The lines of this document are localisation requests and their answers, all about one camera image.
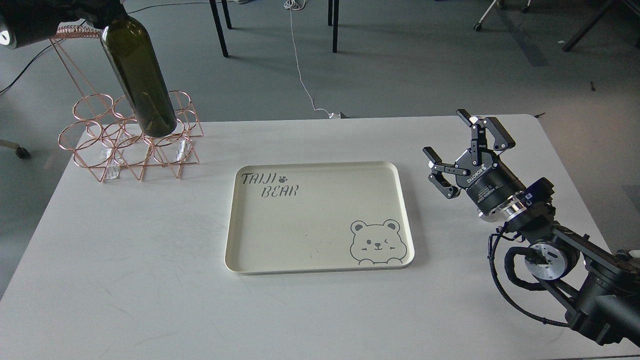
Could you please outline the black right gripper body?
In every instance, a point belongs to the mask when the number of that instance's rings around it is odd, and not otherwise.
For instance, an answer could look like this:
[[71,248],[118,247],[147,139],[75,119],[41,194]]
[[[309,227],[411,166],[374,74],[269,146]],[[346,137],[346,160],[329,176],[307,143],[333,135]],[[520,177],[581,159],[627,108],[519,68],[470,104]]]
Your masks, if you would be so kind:
[[477,165],[473,164],[471,153],[464,152],[455,160],[454,167],[465,173],[455,176],[457,187],[452,197],[456,198],[464,190],[476,205],[478,216],[485,221],[498,220],[505,203],[526,189],[494,152],[482,152]]

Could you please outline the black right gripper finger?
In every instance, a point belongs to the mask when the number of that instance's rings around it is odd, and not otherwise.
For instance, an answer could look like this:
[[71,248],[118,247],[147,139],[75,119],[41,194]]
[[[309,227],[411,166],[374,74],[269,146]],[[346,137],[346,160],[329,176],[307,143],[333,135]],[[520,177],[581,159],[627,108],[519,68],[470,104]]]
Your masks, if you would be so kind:
[[498,157],[502,152],[516,146],[516,142],[498,118],[493,116],[484,118],[471,116],[465,109],[457,109],[455,113],[471,128],[468,153],[473,166],[482,164],[482,155],[484,153]]
[[461,189],[452,185],[444,174],[454,174],[455,176],[466,177],[470,175],[470,170],[457,167],[455,164],[442,162],[442,158],[430,146],[425,146],[422,151],[429,158],[429,180],[447,198],[454,199],[460,195]]

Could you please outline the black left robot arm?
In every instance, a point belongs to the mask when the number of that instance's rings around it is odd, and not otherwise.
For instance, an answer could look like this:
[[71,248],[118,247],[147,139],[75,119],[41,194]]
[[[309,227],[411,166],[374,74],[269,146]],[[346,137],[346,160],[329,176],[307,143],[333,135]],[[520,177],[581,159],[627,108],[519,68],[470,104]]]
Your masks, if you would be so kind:
[[2,0],[1,46],[17,49],[50,39],[61,23],[84,19],[104,29],[127,12],[119,0]]

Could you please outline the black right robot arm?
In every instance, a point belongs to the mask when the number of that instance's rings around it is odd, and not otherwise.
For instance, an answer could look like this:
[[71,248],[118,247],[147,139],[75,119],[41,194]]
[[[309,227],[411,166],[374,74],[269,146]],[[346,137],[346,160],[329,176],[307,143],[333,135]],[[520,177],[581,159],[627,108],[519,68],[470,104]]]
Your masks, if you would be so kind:
[[639,344],[639,269],[631,264],[637,251],[620,249],[615,254],[578,235],[555,219],[553,183],[539,178],[524,186],[501,161],[500,153],[514,148],[515,141],[493,116],[477,117],[464,109],[457,116],[471,129],[470,147],[453,164],[443,162],[430,146],[429,180],[448,199],[465,191],[476,205],[478,216],[501,223],[487,240],[490,272],[500,294],[521,310],[498,280],[496,249],[510,233],[528,246],[513,246],[503,266],[508,280],[528,291],[547,291],[566,309],[565,322],[523,314],[541,322],[576,331],[599,346],[627,338]]

